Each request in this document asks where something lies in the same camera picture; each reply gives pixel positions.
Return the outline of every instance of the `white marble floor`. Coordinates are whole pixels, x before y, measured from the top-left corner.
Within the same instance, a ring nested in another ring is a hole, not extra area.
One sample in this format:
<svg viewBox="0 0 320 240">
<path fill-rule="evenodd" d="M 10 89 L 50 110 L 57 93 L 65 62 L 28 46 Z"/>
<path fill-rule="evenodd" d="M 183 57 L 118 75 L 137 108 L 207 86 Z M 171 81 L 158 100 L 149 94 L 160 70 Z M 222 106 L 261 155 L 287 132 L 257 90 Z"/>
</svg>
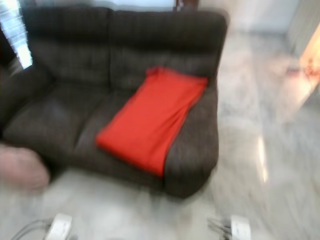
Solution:
<svg viewBox="0 0 320 240">
<path fill-rule="evenodd" d="M 319 240 L 320 95 L 316 82 L 286 75 L 295 61 L 279 35 L 228 35 L 219 165 L 201 194 L 176 202 L 79 170 L 38 195 L 2 183 L 0 239 L 62 212 L 73 216 L 79 240 L 215 240 L 207 217 L 232 214 L 250 219 L 253 240 Z"/>
</svg>

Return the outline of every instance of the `folded red fabric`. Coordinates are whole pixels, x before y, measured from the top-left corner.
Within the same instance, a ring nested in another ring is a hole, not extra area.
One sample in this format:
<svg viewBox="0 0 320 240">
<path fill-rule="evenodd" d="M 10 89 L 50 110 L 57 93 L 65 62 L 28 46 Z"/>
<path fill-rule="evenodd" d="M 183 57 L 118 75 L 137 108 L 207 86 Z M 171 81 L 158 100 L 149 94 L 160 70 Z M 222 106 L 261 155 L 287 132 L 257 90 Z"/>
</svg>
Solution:
<svg viewBox="0 0 320 240">
<path fill-rule="evenodd" d="M 208 79 L 156 67 L 135 95 L 96 136 L 96 144 L 121 160 L 164 175 L 170 146 Z"/>
</svg>

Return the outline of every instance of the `sofa backrest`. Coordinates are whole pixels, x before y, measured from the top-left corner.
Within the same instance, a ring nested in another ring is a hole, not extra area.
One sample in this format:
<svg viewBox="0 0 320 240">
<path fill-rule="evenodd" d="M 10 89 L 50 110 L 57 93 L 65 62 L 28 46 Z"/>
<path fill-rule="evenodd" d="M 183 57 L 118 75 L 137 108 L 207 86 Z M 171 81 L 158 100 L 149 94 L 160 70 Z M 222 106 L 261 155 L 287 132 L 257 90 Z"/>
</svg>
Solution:
<svg viewBox="0 0 320 240">
<path fill-rule="evenodd" d="M 133 12 L 102 7 L 27 7 L 35 63 L 58 81 L 136 90 L 155 66 L 215 79 L 227 32 L 216 12 Z"/>
<path fill-rule="evenodd" d="M 57 81 L 109 85 L 109 9 L 26 7 L 21 13 L 34 63 Z"/>
</svg>

